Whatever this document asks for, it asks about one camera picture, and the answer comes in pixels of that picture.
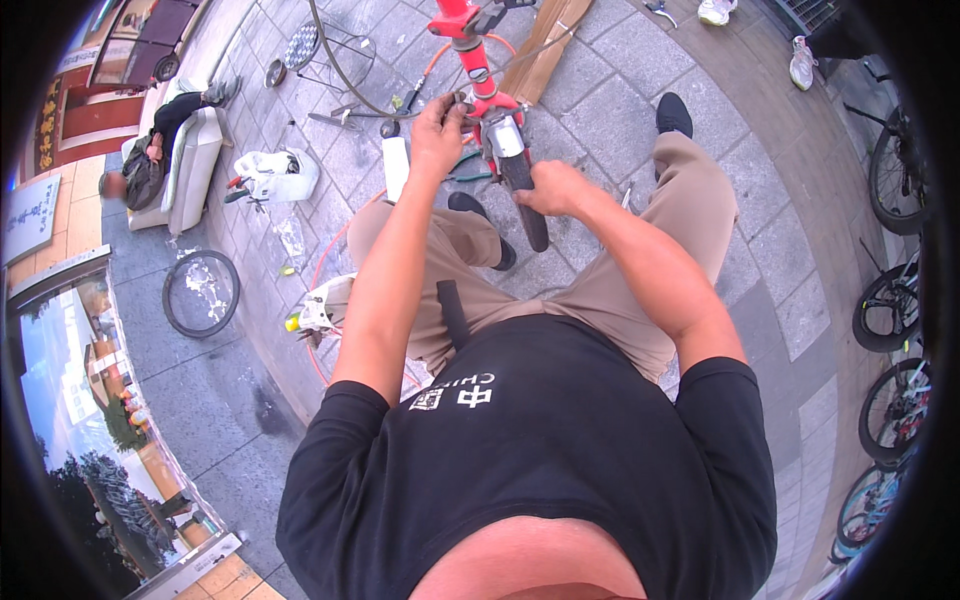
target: glass window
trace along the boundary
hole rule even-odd
[[[67,520],[128,594],[223,531],[132,379],[106,272],[17,315],[36,449]]]

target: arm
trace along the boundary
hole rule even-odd
[[[414,123],[410,177],[350,292],[331,383],[364,383],[391,407],[399,403],[407,341],[420,306],[433,199],[463,151],[465,113],[466,105],[445,94]]]
[[[680,373],[713,356],[746,363],[723,302],[703,269],[672,237],[624,210],[573,167],[539,162],[533,191],[515,200],[548,215],[579,219],[616,261],[636,301],[677,346]]]

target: pliers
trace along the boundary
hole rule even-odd
[[[480,151],[474,150],[471,153],[467,153],[461,156],[460,160],[457,160],[457,162],[453,165],[453,168],[450,169],[450,174],[444,178],[444,181],[457,181],[460,183],[464,183],[467,181],[485,180],[487,178],[493,177],[493,173],[491,173],[490,171],[487,171],[486,173],[475,173],[473,175],[453,175],[453,172],[457,170],[457,167],[459,167],[465,160],[473,158],[474,156],[480,156]]]

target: stone pavement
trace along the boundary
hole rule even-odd
[[[442,45],[424,29],[432,0],[320,0],[318,6],[324,19],[376,42],[377,59],[359,87],[382,108],[413,86]],[[882,238],[866,203],[865,156],[846,135],[837,91],[820,83],[803,93],[790,83],[789,40],[755,1],[741,0],[721,29],[699,23],[695,8],[694,0],[672,3],[681,26],[667,33],[665,19],[639,2],[598,0],[529,115],[532,154],[578,166],[614,196],[622,197],[632,181],[631,208],[639,213],[654,187],[650,152],[657,101],[673,90],[687,102],[694,139],[731,178],[741,212],[717,291],[760,383],[776,471],[780,543],[774,571],[757,597],[790,598],[803,595],[822,571],[825,532],[836,515],[826,508],[836,504],[864,462],[852,414],[881,363],[869,359],[850,334],[853,302],[873,278],[855,240],[863,238],[882,255]],[[361,123],[361,132],[343,131],[306,113],[329,112],[351,102],[349,95],[292,73],[276,89],[262,85],[265,66],[282,56],[308,13],[302,0],[260,0],[228,48],[219,73],[245,81],[228,108],[235,147],[221,153],[207,217],[211,243],[231,256],[244,281],[239,326],[304,422],[318,409],[324,386],[307,350],[284,330],[283,318],[311,285],[320,253],[384,187],[378,119]],[[519,47],[534,18],[534,9],[511,12],[496,32]],[[509,58],[495,42],[488,48],[495,64]],[[422,98],[449,89],[459,75],[447,53]],[[311,199],[271,205],[268,214],[220,202],[236,158],[281,146],[305,148],[321,163],[323,176]],[[437,205],[454,189],[474,194],[517,249],[510,272],[482,270],[517,298],[549,296],[600,251],[579,222],[550,218],[551,247],[534,254],[502,187],[445,184]],[[278,234],[281,224],[293,220],[302,232],[302,256],[289,255]],[[284,264],[300,271],[281,276]],[[342,238],[316,281],[353,270]],[[316,356],[329,375],[336,344],[324,344]],[[421,366],[411,363],[408,371],[428,383]],[[678,384],[675,361],[660,385],[675,397]],[[408,382],[404,393],[415,389]]]

